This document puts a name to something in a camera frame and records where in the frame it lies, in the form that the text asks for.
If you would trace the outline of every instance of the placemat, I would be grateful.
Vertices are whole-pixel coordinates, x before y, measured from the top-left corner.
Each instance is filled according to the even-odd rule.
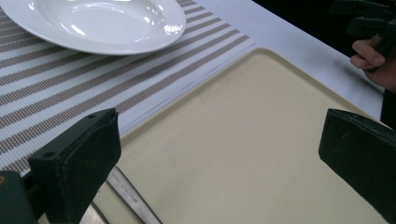
[[[115,107],[126,133],[254,46],[199,4],[178,2],[184,35],[140,59],[52,45],[0,9],[0,169],[27,173],[33,152],[98,110]]]

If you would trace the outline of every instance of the person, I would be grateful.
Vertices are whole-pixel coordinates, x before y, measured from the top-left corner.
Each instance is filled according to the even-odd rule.
[[[375,50],[375,46],[381,41],[379,35],[371,39],[357,40],[352,48],[357,52],[350,58],[350,62],[357,68],[362,69],[364,74],[376,85],[388,91],[396,93],[396,51],[385,58]]]

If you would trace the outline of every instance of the finger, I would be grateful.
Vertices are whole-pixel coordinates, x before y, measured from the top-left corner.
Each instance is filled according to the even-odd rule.
[[[365,58],[361,57],[361,55],[357,54],[350,58],[350,62],[359,69],[372,69],[375,67],[372,63],[368,62]]]
[[[352,44],[352,48],[373,66],[381,66],[385,63],[385,58],[373,47],[377,41],[376,38],[357,40]]]

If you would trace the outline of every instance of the plate rim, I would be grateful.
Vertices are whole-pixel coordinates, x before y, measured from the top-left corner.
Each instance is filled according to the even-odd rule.
[[[45,20],[37,10],[29,9],[29,4],[40,0],[1,0],[0,7],[4,13],[20,26],[24,31],[52,44],[61,46],[67,49],[73,49],[86,53],[101,54],[101,55],[141,55],[151,53],[176,42],[183,35],[186,29],[186,15],[176,0],[146,0],[163,8],[164,18],[166,21],[176,22],[181,26],[177,34],[169,35],[166,41],[161,44],[159,41],[150,40],[150,47],[146,49],[133,49],[136,45],[128,44],[107,44],[101,42],[90,41],[77,37],[75,35],[67,35],[66,32],[56,30],[47,20]],[[114,0],[98,0],[98,2],[112,2]]]

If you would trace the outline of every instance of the tray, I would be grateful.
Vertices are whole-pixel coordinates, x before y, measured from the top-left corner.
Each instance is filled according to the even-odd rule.
[[[386,223],[318,156],[328,108],[364,114],[256,49],[125,134],[118,166],[163,223]],[[104,184],[110,223],[138,223]]]

